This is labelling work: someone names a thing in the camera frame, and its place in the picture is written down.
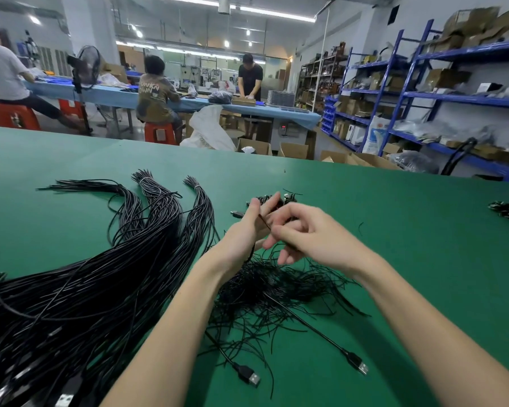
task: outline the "orange object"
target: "orange object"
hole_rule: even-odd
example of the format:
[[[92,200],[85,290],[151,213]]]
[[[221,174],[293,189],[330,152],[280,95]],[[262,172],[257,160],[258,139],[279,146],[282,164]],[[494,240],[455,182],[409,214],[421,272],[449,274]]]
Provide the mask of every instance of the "orange object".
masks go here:
[[[74,107],[72,107],[68,100],[59,99],[59,106],[60,110],[64,115],[77,116],[80,120],[83,119],[83,114],[81,112],[81,103],[79,101],[74,101]]]
[[[40,123],[32,109],[2,103],[0,103],[0,127],[41,130]]]
[[[175,141],[174,128],[171,123],[159,125],[146,122],[145,141],[147,143],[177,145]]]

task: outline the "worker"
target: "worker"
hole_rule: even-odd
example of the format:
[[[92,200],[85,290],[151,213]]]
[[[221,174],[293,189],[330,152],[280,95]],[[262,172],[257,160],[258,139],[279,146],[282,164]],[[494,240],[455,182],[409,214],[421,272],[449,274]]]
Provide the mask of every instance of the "worker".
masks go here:
[[[101,407],[183,406],[219,287],[239,271],[253,244],[268,250],[280,240],[287,246],[279,265],[311,257],[364,286],[442,405],[509,407],[508,370],[319,208],[288,203],[269,214],[279,197],[262,207],[253,198],[244,218],[198,260]],[[265,240],[259,215],[271,227]]]
[[[49,118],[57,120],[69,129],[87,133],[82,123],[66,117],[60,109],[30,92],[19,75],[29,83],[34,76],[10,49],[3,47],[0,40],[0,103],[25,106]]]
[[[239,95],[241,97],[248,97],[257,101],[262,101],[262,79],[264,78],[264,71],[262,67],[255,63],[253,55],[250,53],[244,54],[243,64],[239,66],[238,71],[238,87]],[[257,131],[258,122],[257,116],[244,116],[250,118],[250,127],[245,132],[245,138],[252,139],[254,133]]]
[[[175,141],[179,144],[183,137],[183,120],[168,107],[168,99],[172,102],[180,102],[181,97],[177,94],[174,85],[164,77],[165,68],[166,64],[160,57],[145,57],[146,73],[139,78],[136,115],[142,122],[171,123]]]

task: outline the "workbench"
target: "workbench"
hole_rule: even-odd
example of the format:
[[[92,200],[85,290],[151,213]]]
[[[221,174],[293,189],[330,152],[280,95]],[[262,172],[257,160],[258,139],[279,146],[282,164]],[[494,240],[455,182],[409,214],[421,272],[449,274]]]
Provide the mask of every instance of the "workbench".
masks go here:
[[[25,83],[27,88],[34,94],[51,99],[63,99],[79,101],[78,95],[74,91],[74,86],[66,84],[53,84],[43,81],[35,83]],[[132,129],[132,116],[130,109],[135,109],[138,105],[138,93],[130,93],[121,91],[118,87],[96,85],[91,89],[83,90],[83,100],[102,106],[110,106],[113,108],[113,117],[117,123],[116,109],[128,109],[129,125]],[[205,106],[211,105],[205,98],[187,99],[182,98],[181,102],[168,102],[168,106],[180,113],[193,113]],[[232,113],[240,113],[249,116],[262,116],[276,120],[290,120],[306,129],[313,129],[320,121],[321,116],[312,112],[288,111],[278,107],[269,106],[241,106],[234,104],[225,104],[223,109]]]
[[[182,180],[195,177],[221,234],[236,222],[230,211],[243,211],[254,196],[283,188],[303,194],[299,201],[330,213],[509,369],[509,220],[487,207],[509,202],[509,183],[0,128],[0,271],[19,277],[109,248],[108,194],[35,189],[55,179],[109,178],[140,193],[130,179],[137,169],[183,195],[185,211],[195,194]],[[270,374],[257,358],[242,353],[236,360],[261,377],[255,389],[230,366],[215,367],[222,359],[215,352],[198,358],[186,405],[435,406],[367,292],[351,285],[344,295],[371,317],[338,311],[309,322],[362,357],[367,376],[318,335],[281,329],[273,354],[270,339],[263,345],[273,400]]]

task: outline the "black hair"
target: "black hair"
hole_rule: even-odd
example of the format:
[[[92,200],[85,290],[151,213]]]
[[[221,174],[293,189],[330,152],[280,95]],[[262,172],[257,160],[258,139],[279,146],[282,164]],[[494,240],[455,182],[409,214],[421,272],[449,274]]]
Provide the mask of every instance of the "black hair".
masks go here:
[[[163,75],[166,64],[157,56],[147,56],[145,58],[145,72],[154,75]]]
[[[243,54],[244,64],[252,64],[254,62],[253,55],[251,53]]]

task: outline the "electric fan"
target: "electric fan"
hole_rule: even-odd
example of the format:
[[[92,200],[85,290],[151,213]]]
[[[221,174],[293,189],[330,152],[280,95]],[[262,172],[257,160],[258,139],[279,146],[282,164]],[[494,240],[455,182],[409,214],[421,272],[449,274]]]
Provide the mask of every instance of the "electric fan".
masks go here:
[[[83,101],[82,88],[90,89],[98,81],[100,74],[100,65],[102,63],[102,56],[94,46],[84,46],[79,50],[77,57],[68,56],[66,62],[72,68],[72,78],[74,89],[79,96],[81,103],[81,115],[83,116],[83,123],[88,133],[92,132],[88,124],[87,109]]]

